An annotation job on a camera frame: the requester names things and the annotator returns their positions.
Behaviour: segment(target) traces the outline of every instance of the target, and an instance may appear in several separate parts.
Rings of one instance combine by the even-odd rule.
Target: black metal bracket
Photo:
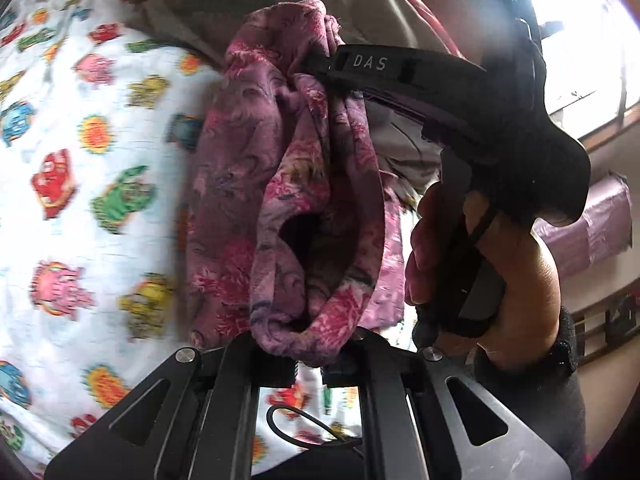
[[[182,348],[46,469],[46,480],[247,479],[258,390],[289,387],[296,363],[249,333],[226,349]],[[322,369],[357,386],[369,480],[568,480],[565,462],[432,348],[412,353],[358,329]]]

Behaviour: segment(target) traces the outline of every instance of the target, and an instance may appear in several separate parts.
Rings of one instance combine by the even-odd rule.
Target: cartoon print bedsheet
[[[133,12],[128,0],[14,0],[0,18],[0,436],[40,478],[182,343],[180,206],[221,78],[128,28]],[[402,216],[407,242],[415,221]],[[407,314],[385,331],[404,348]],[[282,401],[360,432],[357,390],[327,390],[301,365],[293,388],[261,392],[254,473],[302,451],[266,424]],[[328,438],[295,414],[274,420]]]

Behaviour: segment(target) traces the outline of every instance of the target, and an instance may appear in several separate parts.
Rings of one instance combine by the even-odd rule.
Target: black sleeve
[[[574,479],[584,463],[584,401],[574,374],[574,322],[563,307],[558,338],[540,362],[518,372],[502,372],[478,349],[474,376],[567,462]]]

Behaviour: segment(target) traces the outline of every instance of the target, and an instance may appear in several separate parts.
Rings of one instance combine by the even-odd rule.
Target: hand
[[[429,301],[436,285],[436,267],[442,256],[436,230],[440,186],[431,186],[418,205],[422,216],[411,235],[413,252],[406,265],[405,301]],[[465,199],[466,230],[471,232],[488,208],[477,191]],[[499,212],[476,244],[506,283],[494,325],[480,338],[441,333],[436,346],[449,355],[467,352],[479,344],[501,370],[518,370],[542,358],[558,335],[560,285],[551,253],[532,231]]]

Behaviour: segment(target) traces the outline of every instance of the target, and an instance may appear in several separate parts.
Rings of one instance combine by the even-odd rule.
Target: floral garment
[[[321,365],[361,320],[402,319],[399,204],[364,102],[298,71],[307,53],[339,44],[335,18],[305,0],[254,12],[226,51],[187,222],[198,346],[250,328],[266,351]]]

